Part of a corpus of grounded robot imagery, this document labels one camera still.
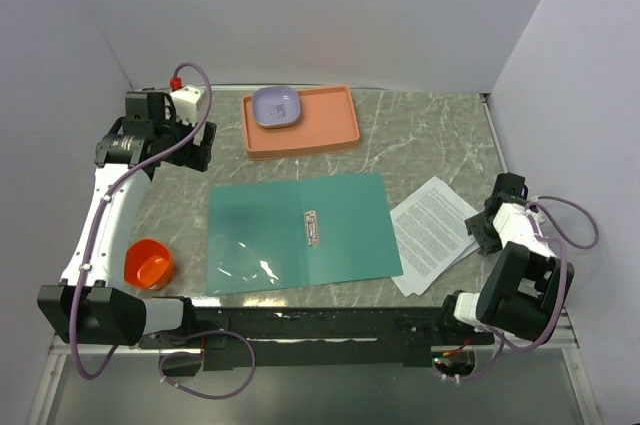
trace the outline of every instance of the cable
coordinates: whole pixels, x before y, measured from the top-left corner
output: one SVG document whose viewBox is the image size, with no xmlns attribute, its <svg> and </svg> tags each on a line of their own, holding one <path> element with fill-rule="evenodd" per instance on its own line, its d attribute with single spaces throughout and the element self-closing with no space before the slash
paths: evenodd
<svg viewBox="0 0 640 425">
<path fill-rule="evenodd" d="M 112 197 L 114 193 L 122 186 L 122 184 L 129 177 L 131 177 L 138 170 L 142 170 L 143 168 L 148 167 L 149 165 L 152 165 L 153 163 L 162 160 L 166 156 L 171 155 L 176 150 L 179 150 L 180 148 L 185 146 L 187 143 L 189 143 L 191 140 L 195 138 L 196 134 L 204 126 L 206 117 L 209 115 L 209 112 L 211 111 L 211 104 L 213 101 L 212 100 L 213 92 L 211 90 L 211 82 L 209 81 L 209 77 L 207 77 L 207 74 L 204 72 L 204 70 L 200 68 L 199 65 L 196 65 L 193 62 L 184 62 L 178 65 L 175 71 L 173 72 L 173 76 L 176 77 L 180 72 L 180 70 L 182 70 L 185 67 L 191 67 L 194 70 L 196 70 L 204 80 L 205 93 L 207 94 L 207 106 L 206 106 L 202 120 L 200 120 L 200 122 L 196 124 L 195 128 L 191 130 L 191 132 L 189 132 L 189 134 L 186 137 L 184 137 L 182 140 L 180 140 L 178 143 L 158 153 L 157 155 L 154 155 L 153 157 L 149 157 L 148 159 L 138 163 L 138 165 L 130 168 L 125 173 L 123 173 L 120 176 L 120 178 L 118 178 L 109 187 L 109 189 L 104 195 L 104 198 L 100 200 L 100 203 L 98 204 L 98 208 L 96 209 L 96 213 L 93 216 L 93 220 L 91 221 L 91 227 L 89 228 L 89 235 L 87 237 L 87 245 L 82 255 L 83 266 L 89 264 L 91 261 L 91 255 L 93 254 L 93 248 L 95 246 L 96 239 L 98 236 L 98 229 L 100 228 L 102 215 L 104 214 L 107 204 L 112 201 L 113 199 Z M 80 275 L 78 276 L 78 282 L 76 283 L 76 289 L 73 293 L 73 299 L 71 302 L 71 316 L 69 318 L 69 344 L 71 346 L 71 358 L 73 360 L 73 364 L 76 367 L 76 370 L 78 371 L 78 374 L 85 380 L 93 380 L 98 376 L 100 376 L 100 374 L 103 372 L 103 370 L 109 363 L 109 360 L 111 360 L 111 357 L 113 356 L 113 353 L 115 352 L 116 348 L 118 348 L 118 346 L 114 345 L 111 348 L 111 350 L 109 350 L 109 353 L 107 353 L 106 357 L 104 358 L 104 361 L 95 372 L 93 373 L 88 372 L 84 368 L 84 365 L 82 365 L 82 361 L 80 359 L 80 352 L 78 351 L 78 308 L 80 306 L 80 297 L 82 295 L 82 289 L 87 283 L 87 274 L 88 274 L 88 270 L 84 268 L 80 270 Z"/>
<path fill-rule="evenodd" d="M 562 238 L 567 241 L 567 243 L 581 250 L 589 250 L 598 244 L 598 241 L 600 240 L 600 230 L 598 229 L 598 225 L 595 219 L 593 218 L 593 215 L 591 215 L 591 213 L 589 213 L 584 207 L 578 205 L 577 203 L 572 202 L 571 200 L 567 200 L 560 197 L 554 197 L 551 195 L 543 195 L 538 197 L 538 199 L 539 200 L 555 200 L 557 202 L 562 202 L 567 205 L 570 205 L 575 209 L 581 211 L 587 217 L 589 222 L 591 222 L 591 225 L 593 227 L 593 234 L 594 234 L 593 240 L 589 244 L 582 245 L 582 244 L 576 243 L 564 232 L 564 230 L 562 230 L 558 222 L 553 218 L 553 215 L 551 215 L 549 210 L 547 210 L 547 208 L 544 205 L 542 205 L 538 201 L 528 202 L 525 208 L 527 210 L 530 210 L 533 207 L 537 207 L 540 210 L 542 210 L 545 213 L 545 215 L 549 217 L 549 221 L 553 224 L 553 226 L 558 231 L 558 233 L 562 236 Z M 518 352 L 518 353 L 532 352 L 536 348 L 538 348 L 540 345 L 544 344 L 551 337 L 558 323 L 558 319 L 560 318 L 560 313 L 562 313 L 562 305 L 564 303 L 564 296 L 567 289 L 567 269 L 568 269 L 567 249 L 564 242 L 556 238 L 543 236 L 542 232 L 538 228 L 536 221 L 533 220 L 533 217 L 529 217 L 529 221 L 531 222 L 531 226 L 533 227 L 533 231 L 536 234 L 536 238 L 538 239 L 538 241 L 543 243 L 555 243 L 560 248 L 560 278 L 558 280 L 558 294 L 556 296 L 556 302 L 553 306 L 551 318 L 549 319 L 547 326 L 544 328 L 540 336 L 535 341 L 531 342 L 529 345 L 520 347 L 515 343 L 513 343 L 512 341 L 510 341 L 508 338 L 506 338 L 504 333 L 502 333 L 501 331 L 493 327 L 487 327 L 489 331 L 491 331 L 500 340 L 506 343 L 509 346 L 509 348 L 511 348 L 514 352 Z"/>
<path fill-rule="evenodd" d="M 455 358 L 458 355 L 460 355 L 462 351 L 465 349 L 465 347 L 467 347 L 470 343 L 471 343 L 471 336 L 468 336 L 467 338 L 464 339 L 464 343 L 462 345 L 460 345 L 458 348 L 454 350 L 448 350 L 446 352 L 442 352 L 442 356 L 447 357 L 448 359 Z"/>
<path fill-rule="evenodd" d="M 189 353 L 189 352 L 174 352 L 174 353 L 171 353 L 171 354 L 163 357 L 160 360 L 160 363 L 158 363 L 158 371 L 160 372 L 160 376 L 162 377 L 160 379 L 160 382 L 161 383 L 162 382 L 166 382 L 169 385 L 171 385 L 172 387 L 177 388 L 178 390 L 182 390 L 183 392 L 186 392 L 186 393 L 188 393 L 190 395 L 196 396 L 198 398 L 204 398 L 204 399 L 207 399 L 207 400 L 224 400 L 225 398 L 231 398 L 231 397 L 234 397 L 234 396 L 238 395 L 241 391 L 243 391 L 245 388 L 247 388 L 247 385 L 249 385 L 249 383 L 253 379 L 253 375 L 256 373 L 256 354 L 255 354 L 255 351 L 253 350 L 253 347 L 251 346 L 251 344 L 249 343 L 249 341 L 246 338 L 244 338 L 242 335 L 239 335 L 239 334 L 237 334 L 235 332 L 230 332 L 228 330 L 209 330 L 207 332 L 194 333 L 193 335 L 188 335 L 186 337 L 182 337 L 182 336 L 179 336 L 179 335 L 171 335 L 171 334 L 163 333 L 163 332 L 160 332 L 159 335 L 162 335 L 163 337 L 168 338 L 170 340 L 175 340 L 175 339 L 190 340 L 190 339 L 193 339 L 193 338 L 205 337 L 207 335 L 226 335 L 226 336 L 229 336 L 229 337 L 237 338 L 242 343 L 244 343 L 247 346 L 247 348 L 249 349 L 249 353 L 251 354 L 251 369 L 249 370 L 249 375 L 247 376 L 245 381 L 242 383 L 242 385 L 240 385 L 234 391 L 229 392 L 229 393 L 225 393 L 224 395 L 209 395 L 207 393 L 198 392 L 196 390 L 193 390 L 192 388 L 185 387 L 184 385 L 176 383 L 171 378 L 167 377 L 167 375 L 165 375 L 163 366 L 164 366 L 164 363 L 167 360 L 169 360 L 171 358 L 176 358 L 176 357 L 200 358 L 201 357 L 200 354 L 198 354 L 198 353 Z"/>
<path fill-rule="evenodd" d="M 571 200 L 567 200 L 566 198 L 554 197 L 553 195 L 542 195 L 542 196 L 538 197 L 538 200 L 553 200 L 555 202 L 564 203 L 566 205 L 569 205 L 569 206 L 575 208 L 576 210 L 579 210 L 580 212 L 582 212 L 582 214 L 585 217 L 587 217 L 587 220 L 589 220 L 589 222 L 591 223 L 591 226 L 593 227 L 593 241 L 591 243 L 587 244 L 587 245 L 582 245 L 582 244 L 579 244 L 579 243 L 576 243 L 575 241 L 573 241 L 564 232 L 564 230 L 562 230 L 562 227 L 556 221 L 556 219 L 553 218 L 553 215 L 551 215 L 551 213 L 549 212 L 549 210 L 547 209 L 546 206 L 542 205 L 538 201 L 530 202 L 530 203 L 527 204 L 527 209 L 530 209 L 533 206 L 540 208 L 540 210 L 542 210 L 544 212 L 544 214 L 549 218 L 549 221 L 553 224 L 553 226 L 558 231 L 560 236 L 562 238 L 564 238 L 569 245 L 571 245 L 572 247 L 578 248 L 580 250 L 590 250 L 590 249 L 592 249 L 593 247 L 595 247 L 598 244 L 598 242 L 600 241 L 600 230 L 598 229 L 598 224 L 596 223 L 595 218 L 593 218 L 593 215 L 591 215 L 591 213 L 589 213 L 589 211 L 587 211 L 586 208 L 582 207 L 581 205 L 578 205 L 575 202 L 572 202 Z"/>
<path fill-rule="evenodd" d="M 498 349 L 495 351 L 495 353 L 493 354 L 493 357 L 491 357 L 491 360 L 489 360 L 487 362 L 487 364 L 482 367 L 480 370 L 474 370 L 474 372 L 470 375 L 467 375 L 466 377 L 461 377 L 461 376 L 456 376 L 454 377 L 447 377 L 446 375 L 442 374 L 440 375 L 440 377 L 442 377 L 442 380 L 447 380 L 450 382 L 468 382 L 470 380 L 475 380 L 476 378 L 481 377 L 482 375 L 484 375 L 485 373 L 489 372 L 493 367 L 495 367 L 496 362 L 498 361 L 498 359 L 500 358 L 500 355 L 502 355 L 502 351 L 504 350 L 504 344 L 505 342 L 503 340 L 500 340 L 500 344 L 498 345 Z"/>
</svg>

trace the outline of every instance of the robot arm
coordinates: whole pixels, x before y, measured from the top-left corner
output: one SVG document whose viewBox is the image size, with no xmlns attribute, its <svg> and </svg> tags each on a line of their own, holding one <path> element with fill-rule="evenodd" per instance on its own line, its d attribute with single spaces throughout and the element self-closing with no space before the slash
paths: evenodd
<svg viewBox="0 0 640 425">
<path fill-rule="evenodd" d="M 487 255 L 502 250 L 495 268 L 480 293 L 461 292 L 448 297 L 458 322 L 478 330 L 487 326 L 534 341 L 552 318 L 558 296 L 560 260 L 540 241 L 537 210 L 527 209 L 524 177 L 511 173 L 498 175 L 484 210 L 466 220 L 467 231 Z M 567 264 L 565 296 L 573 278 Z M 528 280 L 533 291 L 521 287 Z"/>
<path fill-rule="evenodd" d="M 201 99 L 200 90 L 189 86 L 170 95 L 158 91 L 129 92 L 125 98 L 126 115 L 114 123 L 96 147 L 93 198 L 80 240 L 60 283 L 41 287 L 38 295 L 38 306 L 65 342 L 69 342 L 72 297 L 83 270 L 87 278 L 78 309 L 78 343 L 134 345 L 145 334 L 174 330 L 182 324 L 186 306 L 183 300 L 141 300 L 123 291 L 127 247 L 138 208 L 158 162 L 133 173 L 106 204 L 90 265 L 83 264 L 83 252 L 93 217 L 107 189 L 131 167 L 184 139 L 197 122 Z M 191 140 L 164 160 L 206 170 L 216 126 L 206 122 L 203 128 L 199 145 Z"/>
</svg>

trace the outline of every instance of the black base bar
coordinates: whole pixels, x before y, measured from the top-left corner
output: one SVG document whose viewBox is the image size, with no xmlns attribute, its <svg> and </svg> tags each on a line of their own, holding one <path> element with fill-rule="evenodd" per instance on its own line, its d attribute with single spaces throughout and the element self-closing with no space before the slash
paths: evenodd
<svg viewBox="0 0 640 425">
<path fill-rule="evenodd" d="M 401 363 L 432 366 L 431 347 L 493 343 L 493 335 L 474 333 L 468 326 L 450 325 L 450 310 L 441 307 L 403 308 L 195 308 L 195 323 L 182 333 L 229 330 L 249 339 L 258 366 Z M 144 337 L 143 349 L 201 348 L 200 338 L 173 341 Z M 246 346 L 232 337 L 208 337 L 204 371 L 250 366 Z"/>
</svg>

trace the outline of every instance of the purple bowl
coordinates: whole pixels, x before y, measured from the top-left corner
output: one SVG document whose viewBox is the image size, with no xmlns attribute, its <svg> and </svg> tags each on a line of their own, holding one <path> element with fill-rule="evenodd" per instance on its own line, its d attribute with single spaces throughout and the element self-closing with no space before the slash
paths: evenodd
<svg viewBox="0 0 640 425">
<path fill-rule="evenodd" d="M 291 87 L 261 88 L 251 98 L 253 119 L 265 128 L 293 125 L 300 118 L 300 97 Z"/>
</svg>

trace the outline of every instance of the metal clip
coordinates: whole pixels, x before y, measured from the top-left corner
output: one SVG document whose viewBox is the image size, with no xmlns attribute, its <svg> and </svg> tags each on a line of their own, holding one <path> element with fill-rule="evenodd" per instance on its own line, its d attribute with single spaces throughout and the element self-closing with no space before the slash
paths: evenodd
<svg viewBox="0 0 640 425">
<path fill-rule="evenodd" d="M 304 228 L 309 246 L 317 245 L 320 238 L 318 237 L 318 216 L 315 210 L 304 212 Z"/>
</svg>

